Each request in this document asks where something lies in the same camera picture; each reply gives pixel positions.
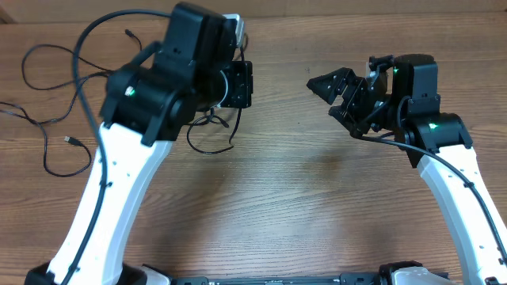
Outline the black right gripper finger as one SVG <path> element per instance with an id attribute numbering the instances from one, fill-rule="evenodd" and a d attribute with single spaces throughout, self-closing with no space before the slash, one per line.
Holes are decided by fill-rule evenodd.
<path id="1" fill-rule="evenodd" d="M 359 98 L 359 79 L 352 69 L 346 67 L 310 79 L 307 88 L 328 105 L 332 105 L 338 96 L 342 96 L 344 102 Z"/>
<path id="2" fill-rule="evenodd" d="M 340 123 L 353 138 L 358 139 L 363 136 L 359 124 L 341 106 L 331 107 L 328 114 Z"/>

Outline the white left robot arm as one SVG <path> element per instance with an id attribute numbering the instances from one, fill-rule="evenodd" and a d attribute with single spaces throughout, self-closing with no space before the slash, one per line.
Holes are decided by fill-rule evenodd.
<path id="1" fill-rule="evenodd" d="M 163 40 L 109 73 L 99 116 L 77 89 L 97 153 L 63 244 L 26 283 L 171 283 L 151 266 L 124 263 L 135 217 L 182 128 L 212 122 L 217 108 L 250 106 L 253 65 L 244 57 L 240 15 L 180 2 L 167 17 Z"/>

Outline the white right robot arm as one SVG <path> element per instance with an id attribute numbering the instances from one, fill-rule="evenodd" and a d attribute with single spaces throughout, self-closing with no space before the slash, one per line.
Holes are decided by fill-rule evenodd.
<path id="1" fill-rule="evenodd" d="M 506 225 L 482 179 L 462 119 L 440 110 L 431 55 L 370 57 L 360 77 L 342 67 L 307 88 L 355 138 L 396 146 L 428 185 L 456 247 L 465 284 L 506 282 Z"/>

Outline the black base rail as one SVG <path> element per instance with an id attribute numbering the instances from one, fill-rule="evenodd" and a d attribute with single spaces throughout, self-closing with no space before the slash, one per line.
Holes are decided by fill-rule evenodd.
<path id="1" fill-rule="evenodd" d="M 331 276 L 296 276 L 217 279 L 201 277 L 172 278 L 170 285 L 388 285 L 378 273 L 349 272 Z"/>

